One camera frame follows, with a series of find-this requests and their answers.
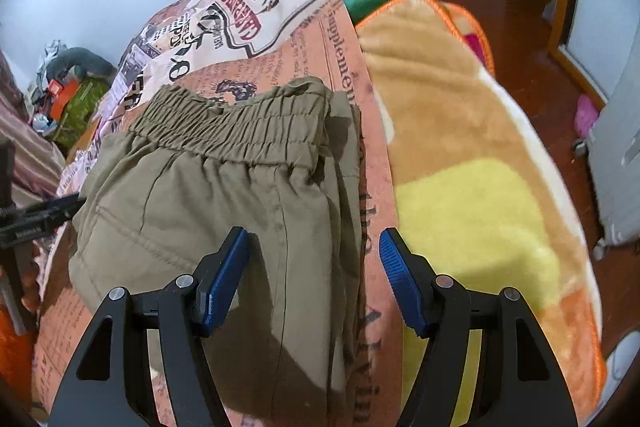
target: elastic waistband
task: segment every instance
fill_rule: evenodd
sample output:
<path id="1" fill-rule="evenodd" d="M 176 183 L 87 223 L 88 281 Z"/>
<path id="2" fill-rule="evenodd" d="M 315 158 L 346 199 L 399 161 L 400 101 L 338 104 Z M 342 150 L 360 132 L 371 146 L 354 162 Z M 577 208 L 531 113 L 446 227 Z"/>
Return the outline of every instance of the elastic waistband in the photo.
<path id="1" fill-rule="evenodd" d="M 333 93 L 297 78 L 247 102 L 225 106 L 180 86 L 163 86 L 129 131 L 160 147 L 220 161 L 313 169 L 326 141 Z"/>

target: metal screw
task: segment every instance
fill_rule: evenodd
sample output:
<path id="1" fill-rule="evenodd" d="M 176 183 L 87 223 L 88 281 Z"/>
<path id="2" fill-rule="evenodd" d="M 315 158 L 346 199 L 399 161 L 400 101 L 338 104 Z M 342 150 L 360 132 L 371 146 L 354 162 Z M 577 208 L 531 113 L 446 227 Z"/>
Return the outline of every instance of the metal screw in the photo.
<path id="1" fill-rule="evenodd" d="M 175 280 L 175 283 L 178 286 L 178 288 L 188 288 L 193 284 L 193 277 L 188 274 L 180 275 L 180 277 L 178 277 L 178 279 Z"/>
<path id="2" fill-rule="evenodd" d="M 451 288 L 453 286 L 453 279 L 448 275 L 438 275 L 436 277 L 436 284 L 440 288 Z"/>
<path id="3" fill-rule="evenodd" d="M 118 299 L 122 299 L 123 297 L 124 297 L 124 288 L 120 288 L 119 286 L 109 292 L 109 298 L 112 301 L 117 301 Z"/>
<path id="4" fill-rule="evenodd" d="M 510 301 L 517 301 L 520 298 L 520 292 L 516 288 L 508 287 L 504 289 L 504 296 Z"/>

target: blue gripper pad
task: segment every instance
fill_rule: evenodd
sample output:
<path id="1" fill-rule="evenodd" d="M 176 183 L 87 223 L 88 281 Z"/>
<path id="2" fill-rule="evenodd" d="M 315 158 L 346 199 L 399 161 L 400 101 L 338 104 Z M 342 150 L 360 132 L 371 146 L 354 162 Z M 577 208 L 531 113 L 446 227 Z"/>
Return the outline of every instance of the blue gripper pad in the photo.
<path id="1" fill-rule="evenodd" d="M 421 335 L 428 325 L 422 315 L 422 293 L 387 230 L 380 234 L 380 260 L 396 296 L 404 323 L 416 334 Z"/>
<path id="2" fill-rule="evenodd" d="M 228 247 L 228 250 L 226 252 L 223 251 L 226 249 L 227 241 L 225 241 L 218 252 L 218 255 L 224 255 L 224 259 L 209 286 L 209 291 L 207 291 L 207 308 L 202 324 L 204 331 L 208 335 L 225 322 L 226 314 L 238 288 L 244 265 L 249 260 L 249 254 L 251 253 L 249 234 L 245 229 L 240 227 L 238 229 L 239 232 L 236 235 L 236 239 Z"/>

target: green fabric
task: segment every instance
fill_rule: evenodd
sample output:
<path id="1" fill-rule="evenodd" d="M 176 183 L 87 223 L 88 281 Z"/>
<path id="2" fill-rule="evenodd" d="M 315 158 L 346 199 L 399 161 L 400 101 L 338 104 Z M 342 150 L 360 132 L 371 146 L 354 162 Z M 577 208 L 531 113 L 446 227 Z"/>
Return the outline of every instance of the green fabric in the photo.
<path id="1" fill-rule="evenodd" d="M 343 0 L 354 26 L 388 1 L 391 0 Z"/>
<path id="2" fill-rule="evenodd" d="M 223 403 L 283 425 L 353 406 L 359 121 L 344 92 L 312 77 L 232 107 L 161 88 L 104 140 L 82 186 L 78 295 L 95 312 L 113 287 L 162 288 L 244 227 L 252 253 L 236 303 L 203 339 Z M 157 332 L 149 354 L 162 370 Z"/>
<path id="3" fill-rule="evenodd" d="M 71 149 L 86 130 L 95 105 L 108 90 L 109 85 L 104 80 L 92 76 L 86 77 L 73 98 L 66 104 L 53 134 L 53 142 L 66 150 Z"/>

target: fleece blanket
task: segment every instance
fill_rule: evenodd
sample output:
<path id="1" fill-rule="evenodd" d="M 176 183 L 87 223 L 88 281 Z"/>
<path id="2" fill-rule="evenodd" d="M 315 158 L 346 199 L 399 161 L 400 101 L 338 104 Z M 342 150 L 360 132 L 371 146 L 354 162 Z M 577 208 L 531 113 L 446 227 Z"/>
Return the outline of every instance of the fleece blanket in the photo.
<path id="1" fill-rule="evenodd" d="M 456 5 L 388 0 L 356 32 L 385 127 L 399 232 L 467 288 L 521 290 L 583 421 L 606 377 L 584 234 L 558 169 L 492 76 L 482 29 Z M 472 332 L 453 425 L 468 418 L 480 338 Z M 403 400 L 425 347 L 405 328 Z"/>

